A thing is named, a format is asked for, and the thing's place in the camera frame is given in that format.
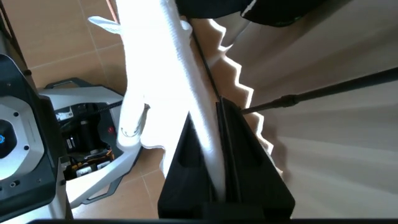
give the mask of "orange wire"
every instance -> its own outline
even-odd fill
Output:
[[[111,3],[111,0],[106,0],[106,3],[108,4],[108,8],[109,8],[109,10],[111,11],[113,21],[119,23],[118,17],[117,17],[117,15],[116,15],[116,13],[115,13],[115,10],[114,10],[114,8],[113,8],[113,5],[112,5],[112,3]]]

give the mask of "black fabric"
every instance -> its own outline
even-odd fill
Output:
[[[298,21],[327,0],[257,0],[243,17],[273,27],[285,27]],[[252,0],[176,0],[182,16],[216,19],[245,11]]]
[[[301,19],[326,0],[257,0],[243,17],[273,27],[285,27]]]

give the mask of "tile floor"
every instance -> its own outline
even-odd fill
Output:
[[[3,3],[38,88],[79,77],[122,94],[125,92],[126,72],[120,37],[86,20],[89,16],[111,19],[105,0],[3,0]],[[214,30],[207,20],[195,20],[193,26],[219,92],[244,106],[249,94],[234,85],[237,69],[220,60],[223,52],[218,50],[218,45],[222,33]],[[215,96],[195,44],[192,49],[203,81]],[[247,119],[256,129],[258,118],[248,116]],[[144,150],[114,195],[73,209],[75,218],[157,218],[157,200],[164,183],[159,170],[162,154],[161,149]]]

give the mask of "wall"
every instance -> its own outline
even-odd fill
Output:
[[[254,106],[398,66],[397,9],[395,0],[328,1],[285,28],[238,14],[195,28],[221,94]],[[252,96],[225,84],[236,76]],[[258,129],[297,201],[293,217],[396,217],[397,95],[392,82],[261,111]]]
[[[80,77],[124,93],[120,36],[86,20],[89,16],[112,19],[106,1],[3,0],[3,4],[38,88]]]

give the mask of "white curtain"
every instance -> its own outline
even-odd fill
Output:
[[[328,1],[283,28],[239,14],[214,21],[224,35],[212,21],[193,25],[216,86],[239,106],[251,93],[231,87],[235,75],[254,106],[398,67],[396,0]],[[260,114],[294,218],[398,217],[398,82]]]

